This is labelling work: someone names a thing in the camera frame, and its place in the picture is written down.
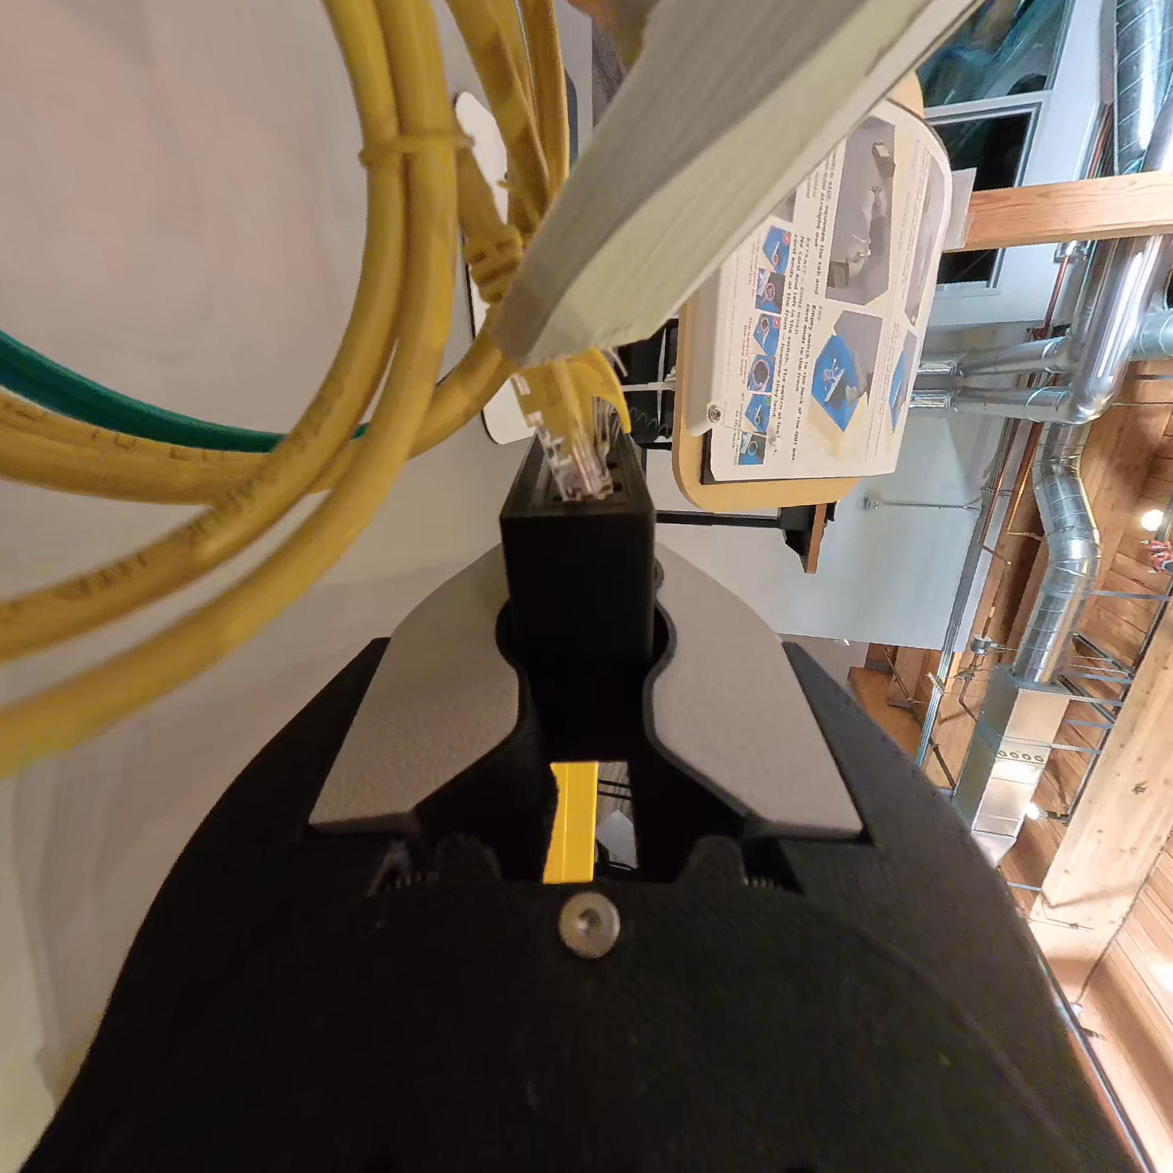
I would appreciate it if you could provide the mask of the silver ventilation duct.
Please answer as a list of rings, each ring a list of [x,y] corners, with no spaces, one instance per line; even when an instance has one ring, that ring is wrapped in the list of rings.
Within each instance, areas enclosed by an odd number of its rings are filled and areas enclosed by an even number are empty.
[[[1115,1],[1113,15],[1114,171],[1138,171],[1171,74],[1171,2]]]

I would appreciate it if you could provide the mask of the silver pipe duct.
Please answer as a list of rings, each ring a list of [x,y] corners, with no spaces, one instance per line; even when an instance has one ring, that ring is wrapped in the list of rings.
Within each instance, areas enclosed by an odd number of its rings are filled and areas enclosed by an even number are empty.
[[[1170,234],[1101,240],[1060,338],[923,357],[916,393],[965,414],[1043,424],[1032,486],[1047,565],[1012,671],[1047,684],[1092,594],[1100,537],[1081,479],[1089,424],[1118,396],[1136,357],[1170,357],[1170,312],[1152,310],[1170,275]]]

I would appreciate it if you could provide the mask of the wooden ceiling beam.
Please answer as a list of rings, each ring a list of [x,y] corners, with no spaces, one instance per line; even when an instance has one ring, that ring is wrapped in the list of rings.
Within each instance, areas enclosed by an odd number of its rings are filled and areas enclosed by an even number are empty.
[[[955,251],[1145,238],[1170,231],[1171,174],[1139,171],[976,191],[965,237]]]

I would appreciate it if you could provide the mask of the black board support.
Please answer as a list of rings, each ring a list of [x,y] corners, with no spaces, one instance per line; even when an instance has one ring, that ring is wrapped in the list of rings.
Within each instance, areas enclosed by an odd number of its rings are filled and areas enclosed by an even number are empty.
[[[817,571],[826,526],[835,519],[835,511],[835,502],[734,512],[657,508],[655,520],[680,526],[777,532],[784,537],[786,546],[798,555],[803,572],[812,575]]]

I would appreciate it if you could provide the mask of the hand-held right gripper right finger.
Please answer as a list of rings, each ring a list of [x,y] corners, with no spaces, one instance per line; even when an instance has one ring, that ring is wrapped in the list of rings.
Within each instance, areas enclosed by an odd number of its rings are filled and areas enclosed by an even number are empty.
[[[655,652],[639,695],[636,847],[671,882],[696,843],[731,840],[744,874],[782,881],[780,840],[854,843],[865,823],[790,657],[754,608],[655,550]]]

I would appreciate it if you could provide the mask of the metal air duct box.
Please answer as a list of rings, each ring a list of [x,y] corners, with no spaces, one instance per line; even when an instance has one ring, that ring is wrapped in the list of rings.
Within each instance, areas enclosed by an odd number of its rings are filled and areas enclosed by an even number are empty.
[[[1004,664],[990,675],[952,801],[991,864],[1016,842],[1069,699]]]

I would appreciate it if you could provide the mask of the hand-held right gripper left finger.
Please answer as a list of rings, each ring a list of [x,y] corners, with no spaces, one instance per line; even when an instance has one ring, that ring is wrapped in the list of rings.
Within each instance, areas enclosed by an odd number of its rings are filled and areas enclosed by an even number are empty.
[[[391,634],[310,815],[322,832],[386,830],[417,860],[449,836],[537,882],[550,759],[523,673],[502,649],[508,585],[493,547]]]

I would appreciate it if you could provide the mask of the black network switch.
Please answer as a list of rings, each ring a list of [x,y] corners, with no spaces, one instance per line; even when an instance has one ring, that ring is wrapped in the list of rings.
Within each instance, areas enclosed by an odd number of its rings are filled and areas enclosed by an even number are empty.
[[[655,508],[618,432],[610,493],[565,501],[532,441],[500,513],[507,603],[498,636],[550,761],[628,759],[655,662]]]

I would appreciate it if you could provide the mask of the yellow plastic bin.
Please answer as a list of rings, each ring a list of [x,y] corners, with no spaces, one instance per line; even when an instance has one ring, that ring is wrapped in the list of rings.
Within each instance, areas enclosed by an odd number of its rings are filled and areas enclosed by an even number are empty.
[[[583,884],[596,860],[596,761],[551,762],[557,803],[541,882]]]

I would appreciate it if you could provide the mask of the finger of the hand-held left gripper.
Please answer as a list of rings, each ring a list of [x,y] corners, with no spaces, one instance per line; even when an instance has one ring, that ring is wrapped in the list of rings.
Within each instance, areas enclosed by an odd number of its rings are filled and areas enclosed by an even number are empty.
[[[576,5],[635,57],[493,322],[521,368],[648,336],[974,2]]]

